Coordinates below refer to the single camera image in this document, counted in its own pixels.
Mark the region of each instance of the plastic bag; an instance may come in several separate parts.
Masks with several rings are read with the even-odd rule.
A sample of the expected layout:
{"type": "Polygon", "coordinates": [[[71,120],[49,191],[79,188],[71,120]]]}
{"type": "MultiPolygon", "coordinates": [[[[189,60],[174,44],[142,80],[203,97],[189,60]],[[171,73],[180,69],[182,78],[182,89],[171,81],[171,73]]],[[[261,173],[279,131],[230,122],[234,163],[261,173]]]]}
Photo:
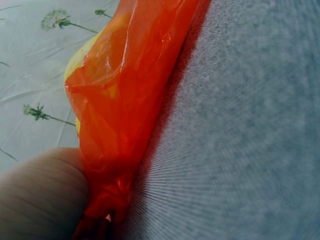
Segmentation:
{"type": "Polygon", "coordinates": [[[78,119],[89,186],[85,215],[121,222],[158,116],[165,84],[199,0],[120,0],[82,47],[65,90],[78,119]]]}

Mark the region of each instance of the white bed sheet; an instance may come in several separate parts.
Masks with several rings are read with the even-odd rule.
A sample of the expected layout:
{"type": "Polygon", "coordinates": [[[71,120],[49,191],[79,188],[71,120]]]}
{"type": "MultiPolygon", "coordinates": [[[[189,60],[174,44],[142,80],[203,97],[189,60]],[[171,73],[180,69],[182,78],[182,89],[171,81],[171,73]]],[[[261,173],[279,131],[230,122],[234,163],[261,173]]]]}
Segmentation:
{"type": "Polygon", "coordinates": [[[53,147],[78,146],[64,71],[73,54],[110,21],[118,3],[0,0],[0,171],[53,147]],[[65,17],[62,29],[58,23],[65,17]],[[24,114],[24,105],[37,109],[38,104],[40,112],[24,114]]]}

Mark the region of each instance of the hand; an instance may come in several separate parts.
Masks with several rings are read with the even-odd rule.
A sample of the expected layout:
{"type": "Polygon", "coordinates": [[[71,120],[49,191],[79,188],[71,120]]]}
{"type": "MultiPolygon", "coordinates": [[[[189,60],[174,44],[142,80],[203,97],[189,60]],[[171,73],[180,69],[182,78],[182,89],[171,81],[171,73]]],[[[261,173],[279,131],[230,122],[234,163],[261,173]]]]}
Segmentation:
{"type": "Polygon", "coordinates": [[[88,186],[78,148],[55,148],[0,174],[0,240],[69,240],[88,186]]]}

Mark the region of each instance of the gray cloth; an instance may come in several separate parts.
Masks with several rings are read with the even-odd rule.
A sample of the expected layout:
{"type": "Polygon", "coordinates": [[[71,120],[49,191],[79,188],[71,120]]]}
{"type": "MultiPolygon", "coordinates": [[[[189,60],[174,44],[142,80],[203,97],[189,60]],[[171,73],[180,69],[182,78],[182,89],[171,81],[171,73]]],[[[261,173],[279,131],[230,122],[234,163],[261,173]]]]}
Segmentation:
{"type": "Polygon", "coordinates": [[[212,0],[198,34],[207,2],[122,237],[319,240],[320,2],[212,0]]]}

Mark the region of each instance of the green leaf print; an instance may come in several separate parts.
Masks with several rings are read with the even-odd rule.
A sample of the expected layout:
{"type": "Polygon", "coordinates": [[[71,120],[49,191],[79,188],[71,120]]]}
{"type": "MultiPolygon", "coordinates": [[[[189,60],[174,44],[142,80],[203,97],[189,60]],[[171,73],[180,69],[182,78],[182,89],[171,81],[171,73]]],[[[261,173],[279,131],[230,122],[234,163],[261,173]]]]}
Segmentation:
{"type": "Polygon", "coordinates": [[[3,61],[0,61],[0,64],[3,64],[3,65],[6,65],[7,67],[10,67],[8,64],[6,64],[6,63],[3,62],[3,61]]]}
{"type": "Polygon", "coordinates": [[[64,29],[65,26],[73,25],[85,30],[88,30],[92,33],[97,34],[97,31],[92,29],[86,28],[84,26],[80,26],[78,24],[72,23],[70,20],[70,15],[67,15],[67,11],[63,9],[54,9],[53,11],[49,12],[44,19],[41,21],[41,28],[43,30],[50,30],[56,28],[58,25],[61,29],[64,29]]]}
{"type": "Polygon", "coordinates": [[[56,121],[59,121],[59,122],[62,122],[62,123],[65,123],[65,124],[69,124],[69,125],[72,125],[72,126],[76,126],[75,124],[71,123],[71,122],[68,122],[68,121],[64,121],[62,119],[59,119],[59,118],[56,118],[56,117],[53,117],[53,116],[50,116],[48,114],[45,114],[42,109],[44,109],[44,106],[40,106],[40,104],[38,103],[38,106],[35,108],[32,108],[30,105],[23,105],[23,114],[24,115],[32,115],[34,116],[35,120],[38,121],[39,119],[42,119],[42,120],[49,120],[49,119],[54,119],[56,121]]]}
{"type": "Polygon", "coordinates": [[[6,9],[11,9],[11,8],[16,8],[16,7],[20,7],[20,6],[23,6],[23,4],[15,5],[15,6],[8,6],[8,7],[5,7],[5,8],[0,9],[0,11],[6,10],[6,9]]]}
{"type": "Polygon", "coordinates": [[[112,19],[112,16],[108,15],[108,14],[105,14],[106,10],[103,10],[103,9],[97,9],[94,11],[96,15],[104,15],[104,16],[107,16],[109,18],[112,19]]]}
{"type": "Polygon", "coordinates": [[[15,160],[16,162],[19,162],[15,157],[13,157],[13,156],[10,155],[9,153],[3,151],[1,148],[0,148],[0,152],[3,152],[5,155],[9,156],[10,158],[12,158],[13,160],[15,160]]]}

